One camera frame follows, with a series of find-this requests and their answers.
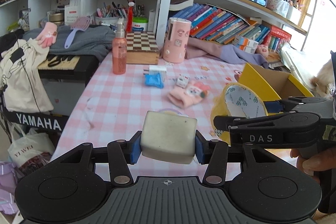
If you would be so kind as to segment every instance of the blue wrapped snack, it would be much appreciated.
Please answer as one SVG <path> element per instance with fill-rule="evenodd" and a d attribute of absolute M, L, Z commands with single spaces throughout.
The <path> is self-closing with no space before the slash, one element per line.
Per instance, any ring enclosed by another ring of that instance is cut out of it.
<path fill-rule="evenodd" d="M 145 85 L 155 86 L 159 89 L 163 89 L 163 82 L 160 73 L 156 73 L 153 75 L 145 75 Z"/>

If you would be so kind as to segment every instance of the spray bottle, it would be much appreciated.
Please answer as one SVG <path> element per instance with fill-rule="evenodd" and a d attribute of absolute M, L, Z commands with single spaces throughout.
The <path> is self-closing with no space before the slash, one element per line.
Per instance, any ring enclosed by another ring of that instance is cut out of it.
<path fill-rule="evenodd" d="M 112 71 L 116 75 L 126 72 L 127 40 L 125 38 L 124 19 L 117 22 L 117 31 L 112 41 Z"/>

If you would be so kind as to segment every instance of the purple bag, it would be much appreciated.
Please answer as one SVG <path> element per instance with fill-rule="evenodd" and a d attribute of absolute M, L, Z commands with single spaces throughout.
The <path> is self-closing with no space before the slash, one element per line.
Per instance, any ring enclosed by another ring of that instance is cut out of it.
<path fill-rule="evenodd" d="M 18 211 L 14 202 L 16 186 L 15 165 L 10 162 L 0 161 L 0 211 L 6 215 L 13 215 Z"/>

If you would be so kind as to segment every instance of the red tassel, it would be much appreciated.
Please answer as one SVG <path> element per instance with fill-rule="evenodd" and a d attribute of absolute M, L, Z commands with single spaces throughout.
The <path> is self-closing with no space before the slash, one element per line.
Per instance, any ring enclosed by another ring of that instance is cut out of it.
<path fill-rule="evenodd" d="M 128 4 L 128 15 L 127 15 L 127 25 L 126 25 L 126 33 L 132 31 L 132 23 L 133 23 L 133 6 L 134 2 L 130 2 Z"/>

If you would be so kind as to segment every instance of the pink humidifier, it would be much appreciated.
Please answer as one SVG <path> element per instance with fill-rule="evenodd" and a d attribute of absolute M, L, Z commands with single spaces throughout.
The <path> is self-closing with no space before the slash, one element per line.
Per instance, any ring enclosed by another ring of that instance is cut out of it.
<path fill-rule="evenodd" d="M 168 22 L 168 33 L 163 47 L 162 58 L 171 63 L 182 63 L 187 48 L 191 21 L 171 17 Z"/>

